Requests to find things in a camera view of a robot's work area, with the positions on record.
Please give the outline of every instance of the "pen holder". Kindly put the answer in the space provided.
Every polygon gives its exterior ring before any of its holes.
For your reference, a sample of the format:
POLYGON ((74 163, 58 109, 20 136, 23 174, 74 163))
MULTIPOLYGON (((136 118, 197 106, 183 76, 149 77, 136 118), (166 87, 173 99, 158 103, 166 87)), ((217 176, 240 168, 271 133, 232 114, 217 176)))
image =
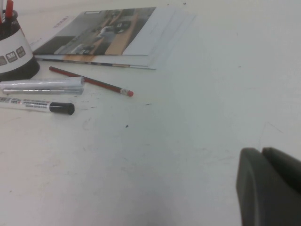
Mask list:
POLYGON ((17 21, 18 14, 13 11, 12 18, 5 18, 0 24, 0 81, 32 78, 40 65, 17 21))

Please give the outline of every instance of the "red pencil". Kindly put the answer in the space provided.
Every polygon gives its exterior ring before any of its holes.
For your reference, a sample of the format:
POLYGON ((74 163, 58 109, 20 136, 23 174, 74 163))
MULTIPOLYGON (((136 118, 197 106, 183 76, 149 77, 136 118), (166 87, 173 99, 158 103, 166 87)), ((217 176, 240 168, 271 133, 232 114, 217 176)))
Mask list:
POLYGON ((129 97, 132 97, 134 95, 134 92, 130 91, 128 89, 123 89, 123 88, 120 88, 120 87, 117 87, 117 86, 110 85, 108 83, 104 83, 102 81, 97 81, 97 80, 94 80, 94 79, 90 79, 90 78, 87 78, 85 76, 81 76, 79 74, 64 71, 62 69, 58 69, 58 68, 55 68, 55 67, 49 67, 49 70, 51 70, 53 72, 56 72, 56 73, 59 73, 59 74, 67 75, 68 77, 83 77, 85 79, 85 82, 88 82, 88 83, 91 83, 91 84, 94 84, 94 85, 97 85, 97 86, 101 86, 101 87, 104 87, 106 89, 110 89, 112 91, 115 91, 117 93, 121 93, 121 94, 129 96, 129 97))

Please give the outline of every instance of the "printed label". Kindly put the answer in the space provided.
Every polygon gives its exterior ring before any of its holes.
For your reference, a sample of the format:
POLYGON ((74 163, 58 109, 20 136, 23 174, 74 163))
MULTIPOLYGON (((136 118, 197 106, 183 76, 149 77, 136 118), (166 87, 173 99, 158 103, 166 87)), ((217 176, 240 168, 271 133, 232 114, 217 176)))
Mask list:
POLYGON ((11 97, 0 97, 0 104, 5 103, 9 104, 9 108, 17 108, 17 109, 27 109, 42 112, 48 112, 49 106, 51 104, 50 101, 40 101, 40 100, 28 100, 28 99, 19 99, 19 98, 11 98, 11 97))
POLYGON ((21 67, 33 57, 22 30, 0 41, 0 73, 21 67))

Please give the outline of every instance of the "white desk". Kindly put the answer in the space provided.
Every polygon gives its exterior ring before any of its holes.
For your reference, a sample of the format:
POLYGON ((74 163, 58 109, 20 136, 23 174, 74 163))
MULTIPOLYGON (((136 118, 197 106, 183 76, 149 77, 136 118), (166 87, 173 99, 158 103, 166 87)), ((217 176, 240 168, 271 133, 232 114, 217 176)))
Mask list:
POLYGON ((28 38, 84 10, 199 16, 156 71, 40 62, 36 78, 63 77, 52 65, 135 95, 86 84, 27 96, 72 101, 73 116, 0 109, 0 226, 239 226, 240 149, 301 159, 300 1, 186 2, 15 0, 28 38))

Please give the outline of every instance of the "marker cap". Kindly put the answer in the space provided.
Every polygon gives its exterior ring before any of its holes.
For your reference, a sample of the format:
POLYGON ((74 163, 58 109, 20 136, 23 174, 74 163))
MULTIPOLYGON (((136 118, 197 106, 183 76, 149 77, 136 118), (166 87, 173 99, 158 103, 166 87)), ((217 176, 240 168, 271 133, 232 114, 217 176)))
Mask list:
POLYGON ((49 109, 54 113, 63 113, 68 115, 72 115, 75 111, 74 104, 72 103, 52 102, 49 105, 49 109))

